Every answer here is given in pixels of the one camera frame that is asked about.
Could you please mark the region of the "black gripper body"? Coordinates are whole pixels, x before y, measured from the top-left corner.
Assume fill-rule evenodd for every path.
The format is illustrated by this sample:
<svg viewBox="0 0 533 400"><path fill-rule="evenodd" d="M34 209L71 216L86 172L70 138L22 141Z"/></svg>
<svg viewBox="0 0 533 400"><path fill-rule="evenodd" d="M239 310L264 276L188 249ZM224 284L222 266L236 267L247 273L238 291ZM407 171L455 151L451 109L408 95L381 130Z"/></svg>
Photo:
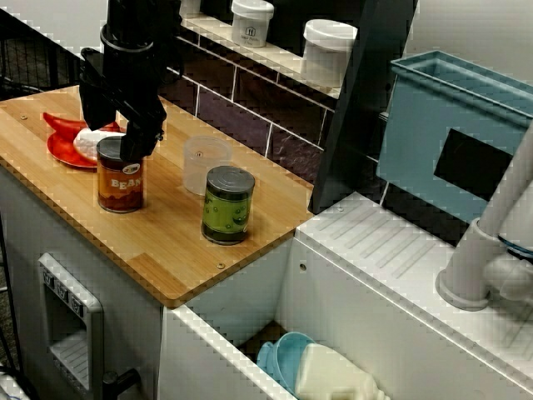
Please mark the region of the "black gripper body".
<svg viewBox="0 0 533 400"><path fill-rule="evenodd" d="M116 113L128 121L155 125L166 118L157 94L166 66L166 41L137 49L106 44L103 52L85 47L80 86L92 85L104 91Z"/></svg>

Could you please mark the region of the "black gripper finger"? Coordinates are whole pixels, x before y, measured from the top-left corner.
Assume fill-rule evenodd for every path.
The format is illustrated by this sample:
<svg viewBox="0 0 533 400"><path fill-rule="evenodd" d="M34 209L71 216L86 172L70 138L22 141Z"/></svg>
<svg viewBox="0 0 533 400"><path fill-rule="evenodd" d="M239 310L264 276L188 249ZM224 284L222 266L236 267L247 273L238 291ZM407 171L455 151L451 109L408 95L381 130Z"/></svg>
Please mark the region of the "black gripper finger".
<svg viewBox="0 0 533 400"><path fill-rule="evenodd" d="M79 88L83 118L91 130L98 130L116 120L116 107L104 91L92 85Z"/></svg>
<svg viewBox="0 0 533 400"><path fill-rule="evenodd" d="M120 141L120 158L123 161L138 161L152 154L162 140L162 123L143 127L134 121L127 123L126 134Z"/></svg>

